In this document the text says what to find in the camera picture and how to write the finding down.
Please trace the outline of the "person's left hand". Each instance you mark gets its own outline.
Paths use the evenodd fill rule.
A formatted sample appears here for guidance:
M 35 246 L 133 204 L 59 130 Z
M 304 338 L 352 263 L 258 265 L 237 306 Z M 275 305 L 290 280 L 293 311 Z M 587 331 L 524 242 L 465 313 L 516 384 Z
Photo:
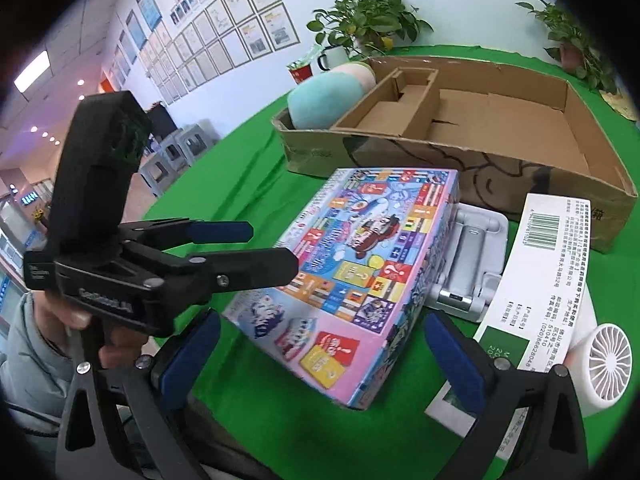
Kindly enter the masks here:
M 73 330 L 86 330 L 91 314 L 63 299 L 57 292 L 32 293 L 34 319 L 39 333 L 55 348 L 70 356 L 70 335 Z M 104 368 L 117 368 L 134 364 L 141 356 L 142 347 L 149 337 L 127 327 L 116 326 L 110 341 L 99 348 L 99 358 Z

